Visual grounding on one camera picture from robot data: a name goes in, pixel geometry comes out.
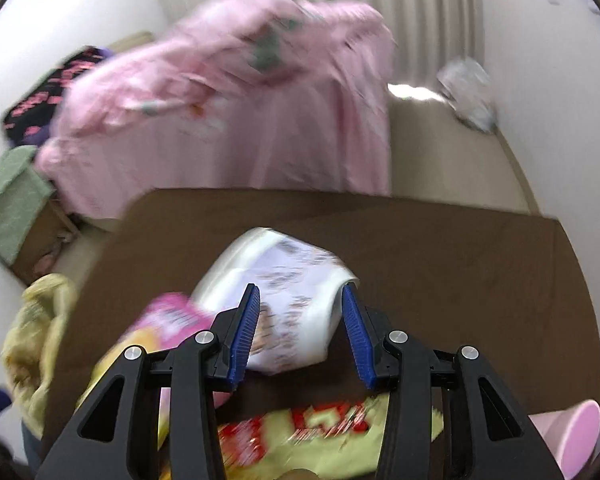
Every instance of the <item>black and pink fabric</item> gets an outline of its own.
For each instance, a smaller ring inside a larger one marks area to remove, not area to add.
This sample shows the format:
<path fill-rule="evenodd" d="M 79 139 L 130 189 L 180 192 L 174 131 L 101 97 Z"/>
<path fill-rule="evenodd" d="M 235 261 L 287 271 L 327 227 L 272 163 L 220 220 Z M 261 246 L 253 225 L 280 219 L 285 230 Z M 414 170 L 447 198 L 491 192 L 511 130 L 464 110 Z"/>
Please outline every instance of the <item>black and pink fabric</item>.
<path fill-rule="evenodd" d="M 2 127 L 9 144 L 42 146 L 49 138 L 49 124 L 62 102 L 64 90 L 75 78 L 110 56 L 112 53 L 107 49 L 86 46 L 47 74 L 36 89 L 4 116 Z"/>

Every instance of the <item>pink object on shelf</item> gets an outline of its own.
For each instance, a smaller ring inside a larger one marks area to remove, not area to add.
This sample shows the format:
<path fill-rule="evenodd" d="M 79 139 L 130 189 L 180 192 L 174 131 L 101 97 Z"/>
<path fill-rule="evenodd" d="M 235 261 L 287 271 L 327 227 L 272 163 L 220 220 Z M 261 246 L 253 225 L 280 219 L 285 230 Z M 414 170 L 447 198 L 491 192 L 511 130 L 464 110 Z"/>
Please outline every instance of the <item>pink object on shelf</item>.
<path fill-rule="evenodd" d="M 600 434 L 600 406 L 589 399 L 560 412 L 530 415 L 565 480 L 571 480 L 591 457 Z"/>
<path fill-rule="evenodd" d="M 77 78 L 35 165 L 92 218 L 156 188 L 388 195 L 394 50 L 359 2 L 210 0 Z"/>

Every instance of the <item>brown table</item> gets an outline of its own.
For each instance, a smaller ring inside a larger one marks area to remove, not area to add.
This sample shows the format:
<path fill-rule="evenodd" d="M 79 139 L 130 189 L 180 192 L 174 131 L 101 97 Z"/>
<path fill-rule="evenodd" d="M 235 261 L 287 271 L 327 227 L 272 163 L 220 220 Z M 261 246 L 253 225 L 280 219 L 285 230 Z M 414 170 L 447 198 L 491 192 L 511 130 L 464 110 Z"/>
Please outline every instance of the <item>brown table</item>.
<path fill-rule="evenodd" d="M 48 395 L 46 449 L 93 365 L 142 309 L 162 292 L 189 294 L 255 226 L 333 251 L 360 278 L 366 304 L 431 348 L 478 348 L 528 413 L 600 402 L 596 317 L 554 219 L 352 194 L 160 190 L 129 209 L 84 285 Z M 326 362 L 273 377 L 248 373 L 218 418 L 365 396 L 341 326 Z"/>

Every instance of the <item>yellow cloth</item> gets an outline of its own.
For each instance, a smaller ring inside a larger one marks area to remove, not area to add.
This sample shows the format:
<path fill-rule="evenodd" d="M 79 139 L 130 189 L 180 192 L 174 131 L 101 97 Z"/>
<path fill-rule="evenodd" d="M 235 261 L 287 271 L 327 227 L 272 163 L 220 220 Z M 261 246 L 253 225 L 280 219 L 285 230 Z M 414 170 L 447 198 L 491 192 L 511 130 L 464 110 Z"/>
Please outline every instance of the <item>yellow cloth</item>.
<path fill-rule="evenodd" d="M 2 364 L 14 403 L 38 439 L 42 438 L 58 346 L 76 299 L 74 284 L 67 277 L 43 276 L 23 292 L 22 307 L 2 346 Z"/>

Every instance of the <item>green cloth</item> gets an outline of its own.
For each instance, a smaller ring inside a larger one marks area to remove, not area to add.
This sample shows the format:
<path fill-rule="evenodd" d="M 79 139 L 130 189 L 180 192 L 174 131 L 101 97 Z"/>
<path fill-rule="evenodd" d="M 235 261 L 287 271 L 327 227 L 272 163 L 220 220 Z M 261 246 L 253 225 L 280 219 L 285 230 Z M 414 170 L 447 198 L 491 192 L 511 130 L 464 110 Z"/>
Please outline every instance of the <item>green cloth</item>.
<path fill-rule="evenodd" d="M 20 146 L 0 158 L 0 257 L 12 265 L 53 187 L 31 166 L 35 146 Z"/>

